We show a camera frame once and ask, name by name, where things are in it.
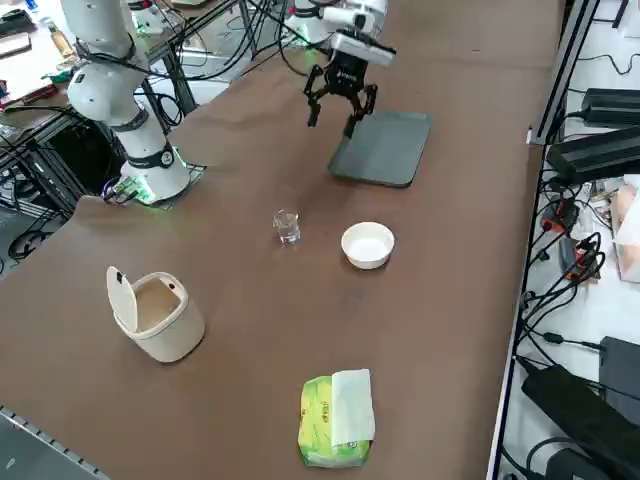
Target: white tissue paper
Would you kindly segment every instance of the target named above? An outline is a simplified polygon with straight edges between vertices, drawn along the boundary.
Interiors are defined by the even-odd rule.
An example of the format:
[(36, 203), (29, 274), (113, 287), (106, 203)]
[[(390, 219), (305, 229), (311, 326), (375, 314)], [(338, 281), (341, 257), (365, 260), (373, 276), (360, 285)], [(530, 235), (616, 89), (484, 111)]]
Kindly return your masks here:
[(334, 373), (331, 386), (331, 446), (373, 440), (376, 424), (369, 370)]
[[(640, 189), (640, 175), (625, 175), (625, 183)], [(640, 244), (640, 195), (636, 195), (613, 241), (618, 245)]]

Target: white trash can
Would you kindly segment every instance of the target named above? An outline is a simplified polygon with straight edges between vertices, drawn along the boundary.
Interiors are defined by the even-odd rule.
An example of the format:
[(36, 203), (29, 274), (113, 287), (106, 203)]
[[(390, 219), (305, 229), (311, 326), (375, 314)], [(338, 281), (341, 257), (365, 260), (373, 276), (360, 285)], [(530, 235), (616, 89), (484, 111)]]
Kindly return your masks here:
[(202, 340), (205, 323), (184, 286), (164, 272), (133, 285), (117, 268), (107, 270), (113, 317), (122, 331), (159, 362), (175, 362)]

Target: white ceramic bowl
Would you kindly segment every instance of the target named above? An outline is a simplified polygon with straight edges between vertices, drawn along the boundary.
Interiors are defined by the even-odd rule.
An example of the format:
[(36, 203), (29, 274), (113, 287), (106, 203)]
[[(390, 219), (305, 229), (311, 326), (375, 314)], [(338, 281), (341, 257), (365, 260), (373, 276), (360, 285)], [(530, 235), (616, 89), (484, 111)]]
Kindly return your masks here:
[(342, 251), (349, 261), (362, 270), (384, 265), (391, 255), (395, 238), (384, 225), (375, 222), (356, 223), (342, 235)]

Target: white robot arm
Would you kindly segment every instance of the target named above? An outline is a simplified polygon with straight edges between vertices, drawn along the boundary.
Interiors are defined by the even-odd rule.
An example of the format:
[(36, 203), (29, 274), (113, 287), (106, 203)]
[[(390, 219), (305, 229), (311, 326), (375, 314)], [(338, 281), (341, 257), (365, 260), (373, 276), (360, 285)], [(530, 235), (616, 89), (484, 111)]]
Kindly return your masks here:
[[(389, 66), (396, 51), (376, 41), (387, 14), (387, 0), (296, 0), (293, 21), (306, 30), (312, 43), (330, 41), (331, 57), (324, 68), (315, 65), (304, 89), (313, 127), (320, 114), (320, 100), (325, 95), (340, 95), (349, 100), (353, 114), (344, 135), (351, 138), (357, 123), (375, 107), (377, 85), (365, 85), (369, 63)], [(314, 91), (315, 80), (323, 76), (325, 85)], [(365, 101), (360, 101), (364, 92)]]
[[(148, 70), (131, 15), (120, 0), (62, 0), (62, 8), (69, 28), (88, 52)], [(68, 96), (81, 115), (111, 128), (128, 157), (122, 175), (144, 186), (142, 201), (154, 203), (182, 192), (189, 184), (189, 170), (174, 154), (156, 117), (134, 99), (145, 77), (117, 63), (89, 60), (71, 80)]]

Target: glass cup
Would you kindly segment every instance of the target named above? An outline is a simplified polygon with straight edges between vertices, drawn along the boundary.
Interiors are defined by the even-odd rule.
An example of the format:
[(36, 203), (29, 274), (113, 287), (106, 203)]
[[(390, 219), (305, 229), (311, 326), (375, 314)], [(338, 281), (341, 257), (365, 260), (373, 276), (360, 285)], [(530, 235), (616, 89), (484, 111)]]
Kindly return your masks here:
[(300, 241), (298, 214), (292, 210), (281, 209), (273, 216), (273, 226), (278, 231), (280, 241), (289, 245)]

